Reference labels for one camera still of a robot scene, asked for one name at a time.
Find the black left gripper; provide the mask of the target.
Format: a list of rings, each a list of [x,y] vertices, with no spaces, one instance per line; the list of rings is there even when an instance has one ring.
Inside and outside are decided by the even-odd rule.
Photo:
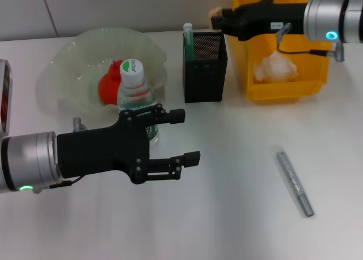
[[[58,167],[64,178],[118,170],[134,184],[147,181],[149,140],[146,128],[185,122],[185,110],[167,112],[158,103],[135,111],[121,111],[110,127],[57,136]]]

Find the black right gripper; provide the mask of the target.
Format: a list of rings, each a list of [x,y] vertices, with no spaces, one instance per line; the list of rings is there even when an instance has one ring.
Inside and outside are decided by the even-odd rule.
[[[222,16],[211,17],[212,29],[225,35],[237,36],[247,41],[255,36],[276,33],[290,23],[290,34],[303,34],[303,20],[306,3],[274,3],[274,0],[261,0],[222,9]]]

